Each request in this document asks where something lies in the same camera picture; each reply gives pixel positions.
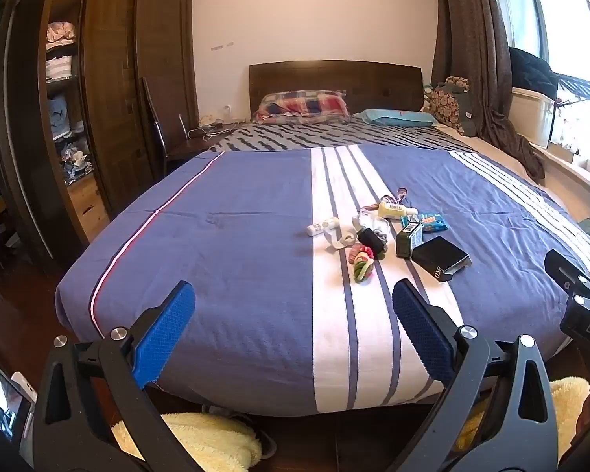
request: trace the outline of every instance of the blue bedspread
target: blue bedspread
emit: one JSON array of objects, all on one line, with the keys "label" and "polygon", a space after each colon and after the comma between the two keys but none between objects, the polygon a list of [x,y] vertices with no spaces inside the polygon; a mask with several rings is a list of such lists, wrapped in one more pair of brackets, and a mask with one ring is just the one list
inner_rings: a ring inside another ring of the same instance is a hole
[{"label": "blue bedspread", "polygon": [[[398,187],[409,206],[443,213],[443,235],[472,258],[450,283],[395,257],[397,225],[363,284],[345,251],[306,235],[332,215],[349,230],[357,209]],[[371,144],[206,152],[103,231],[59,284],[57,312],[80,339],[98,339],[187,280],[196,311],[164,390],[266,415],[365,408],[442,388],[393,314],[400,278],[458,324],[493,339],[531,334],[546,357],[555,353],[566,295],[544,272],[550,249],[590,275],[589,237],[544,192],[476,153]]]}]

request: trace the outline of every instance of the dark brown floor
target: dark brown floor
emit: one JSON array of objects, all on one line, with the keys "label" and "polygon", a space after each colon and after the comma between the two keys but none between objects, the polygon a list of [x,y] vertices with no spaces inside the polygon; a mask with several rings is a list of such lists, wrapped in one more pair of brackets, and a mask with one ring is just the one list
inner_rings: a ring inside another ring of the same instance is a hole
[{"label": "dark brown floor", "polygon": [[[48,350],[60,334],[71,336],[55,315],[54,295],[59,278],[46,277],[24,260],[15,260],[0,273],[0,365],[21,371],[39,387]],[[565,376],[590,378],[590,358],[570,345],[549,361],[551,380]],[[108,390],[98,388],[110,424],[119,420]],[[160,413],[195,411],[197,405],[149,390]],[[257,417],[278,445],[277,454],[254,470],[315,472],[381,472],[392,462],[428,413],[425,405],[390,406],[315,415],[297,419]]]}]

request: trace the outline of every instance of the wooden headboard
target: wooden headboard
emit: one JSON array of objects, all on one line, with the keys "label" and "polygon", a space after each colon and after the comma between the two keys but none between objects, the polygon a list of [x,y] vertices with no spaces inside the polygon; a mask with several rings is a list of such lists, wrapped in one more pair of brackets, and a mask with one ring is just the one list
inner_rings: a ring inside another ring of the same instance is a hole
[{"label": "wooden headboard", "polygon": [[342,90],[351,113],[368,108],[419,111],[419,67],[356,60],[275,62],[249,66],[251,115],[267,94],[295,90]]}]

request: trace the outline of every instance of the metal screw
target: metal screw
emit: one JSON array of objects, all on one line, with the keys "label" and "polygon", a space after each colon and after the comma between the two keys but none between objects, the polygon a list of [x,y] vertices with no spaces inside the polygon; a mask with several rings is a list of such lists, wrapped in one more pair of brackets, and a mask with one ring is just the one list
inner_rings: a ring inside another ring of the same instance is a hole
[{"label": "metal screw", "polygon": [[68,343],[68,338],[66,336],[57,336],[55,337],[55,348],[63,348]]},{"label": "metal screw", "polygon": [[476,336],[479,335],[473,326],[462,326],[459,332],[466,339],[476,339]]},{"label": "metal screw", "polygon": [[123,340],[127,337],[127,329],[123,326],[118,326],[118,328],[114,328],[111,333],[109,334],[111,340]]},{"label": "metal screw", "polygon": [[527,348],[532,348],[535,345],[535,340],[531,336],[520,336],[520,343]]}]

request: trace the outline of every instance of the brown curtain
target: brown curtain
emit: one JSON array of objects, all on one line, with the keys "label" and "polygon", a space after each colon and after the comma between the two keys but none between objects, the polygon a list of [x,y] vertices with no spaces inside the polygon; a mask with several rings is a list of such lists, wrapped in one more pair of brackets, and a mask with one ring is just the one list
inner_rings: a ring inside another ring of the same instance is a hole
[{"label": "brown curtain", "polygon": [[470,81],[478,136],[516,158],[534,181],[544,166],[506,117],[511,105],[511,61],[497,0],[439,0],[432,84],[448,76]]}]

